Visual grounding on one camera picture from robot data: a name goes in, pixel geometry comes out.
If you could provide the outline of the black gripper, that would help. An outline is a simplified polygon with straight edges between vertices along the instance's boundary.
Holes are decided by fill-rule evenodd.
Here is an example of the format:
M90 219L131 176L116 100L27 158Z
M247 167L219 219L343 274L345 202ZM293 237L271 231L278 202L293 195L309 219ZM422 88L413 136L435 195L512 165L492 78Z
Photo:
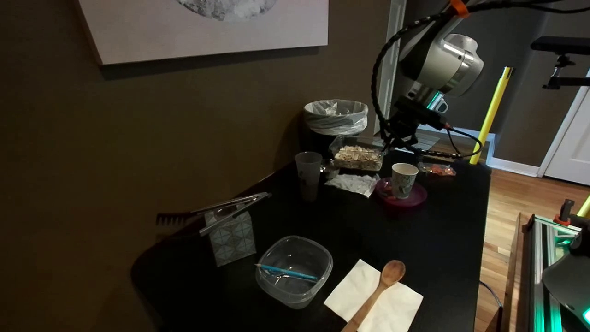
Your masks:
M433 130L444 130L446 121L435 113L426 110L422 104L398 99L392 104L394 115L385 123L383 139L391 148L409 148L416 145L416 128L429 126Z

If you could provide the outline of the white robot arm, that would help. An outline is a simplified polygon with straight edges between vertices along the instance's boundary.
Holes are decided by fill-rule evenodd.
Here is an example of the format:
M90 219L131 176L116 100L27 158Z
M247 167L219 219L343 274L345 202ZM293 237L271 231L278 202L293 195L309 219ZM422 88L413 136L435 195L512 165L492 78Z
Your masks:
M392 115L385 121L381 137L387 147L407 148L416 143L416 128L448 130L448 121L431 112L437 95L463 95L483 73L477 43L453 34L466 19L470 0L450 0L437 16L413 21L405 30L416 34L400 51L392 89Z

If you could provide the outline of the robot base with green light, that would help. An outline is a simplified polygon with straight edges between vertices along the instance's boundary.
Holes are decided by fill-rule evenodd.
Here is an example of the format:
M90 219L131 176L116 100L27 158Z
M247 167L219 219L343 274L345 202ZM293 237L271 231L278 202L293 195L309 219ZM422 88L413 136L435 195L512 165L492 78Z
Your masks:
M566 332L590 332L590 241L579 235L569 252L551 265L542 285L558 305Z

